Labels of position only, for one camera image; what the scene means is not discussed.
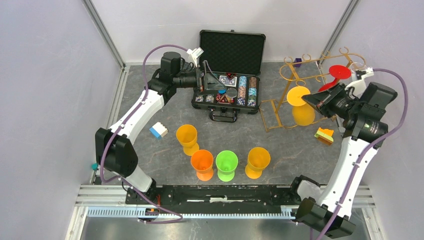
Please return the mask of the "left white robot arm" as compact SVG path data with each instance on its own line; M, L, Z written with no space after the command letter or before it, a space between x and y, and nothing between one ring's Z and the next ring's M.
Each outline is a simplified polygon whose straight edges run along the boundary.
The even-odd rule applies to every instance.
M186 61L174 51L165 52L160 67L151 80L145 81L145 89L128 112L109 128L99 128L95 133L96 162L102 182L107 182L104 171L123 178L138 190L138 197L145 204L153 203L157 190L152 187L154 180L138 164L138 156L133 144L140 131L176 94L179 88L193 88L209 93L223 90L225 85L207 65L199 67L198 59L203 53L201 48L186 50L190 67L185 69Z

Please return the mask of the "gold wine glass rack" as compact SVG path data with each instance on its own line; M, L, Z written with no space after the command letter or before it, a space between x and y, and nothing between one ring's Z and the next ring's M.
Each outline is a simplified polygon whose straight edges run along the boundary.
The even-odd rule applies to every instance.
M288 104L287 101L287 93L289 92L289 90L291 90L293 88L292 84L295 84L295 86L303 86L306 87L307 86L307 80L310 79L314 79L319 83L322 83L322 85L328 84L329 82L327 82L327 76L330 75L329 70L325 73L322 72L322 63L325 62L328 59L338 59L338 58L343 58L345 59L345 66L349 68L349 66L353 63L353 62L362 62L364 64L367 63L366 59L357 54L357 53L350 53L350 50L345 46L344 48L340 48L338 50L339 54L337 55L332 55L330 51L324 51L321 53L320 57L317 59L313 59L312 56L310 54L307 54L308 58L305 58L305 54L302 55L302 65L306 65L309 63L314 63L320 74L316 74L316 75L309 75L309 76L305 76L305 77L300 77L298 74L298 68L299 67L294 67L294 60L292 57L290 57L290 61L287 61L286 59L283 60L284 65L282 65L279 69L279 75L280 77L287 81L287 84L281 94L281 97L279 100L277 99L267 99L267 100L262 100L261 103L270 103L273 109L273 114L275 116L275 119L277 121L277 125L276 126L268 126L267 125L267 121L265 119L264 116L264 110L262 108L259 109L261 118L262 118L262 122L265 128L265 131L268 133L270 130L273 129L279 129L279 128L284 128L284 129L292 129L292 128L296 128L298 125L293 125L293 126L288 126L288 125L284 125L281 122L281 118L279 115L279 111L280 108L283 104Z

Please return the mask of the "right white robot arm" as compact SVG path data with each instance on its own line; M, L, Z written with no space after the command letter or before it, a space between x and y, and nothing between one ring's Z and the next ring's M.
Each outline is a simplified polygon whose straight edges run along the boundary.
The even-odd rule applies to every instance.
M304 94L301 99L325 117L343 119L345 129L339 158L326 188L303 175L289 189L289 199L299 204L295 221L319 231L321 239L351 235L350 221L355 194L365 170L383 144L389 127L381 122L386 106L398 93L383 84L370 82L360 97L353 86L339 83L330 89Z

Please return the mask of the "clear wine glass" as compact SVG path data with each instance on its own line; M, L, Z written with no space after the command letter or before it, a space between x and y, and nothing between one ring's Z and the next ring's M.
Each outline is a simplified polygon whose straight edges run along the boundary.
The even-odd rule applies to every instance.
M349 66L349 69L352 73L355 73L357 71L365 71L367 68L368 66L363 62L353 62Z

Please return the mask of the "red plastic wine glass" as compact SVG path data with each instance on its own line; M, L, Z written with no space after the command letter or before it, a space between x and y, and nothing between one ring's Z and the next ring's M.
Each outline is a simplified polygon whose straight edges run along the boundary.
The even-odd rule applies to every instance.
M326 91L337 85L340 80L345 80L351 77L350 69L344 65L332 65L329 68L329 74L334 77L334 80L323 85L318 92Z

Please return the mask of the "yellow wine glass back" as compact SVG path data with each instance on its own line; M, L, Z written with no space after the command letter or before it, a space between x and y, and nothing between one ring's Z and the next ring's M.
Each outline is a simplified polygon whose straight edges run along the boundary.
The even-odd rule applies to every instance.
M292 116L298 126L311 125L315 120L315 110L302 99L310 93L304 86L293 87L287 93L287 102L292 106Z

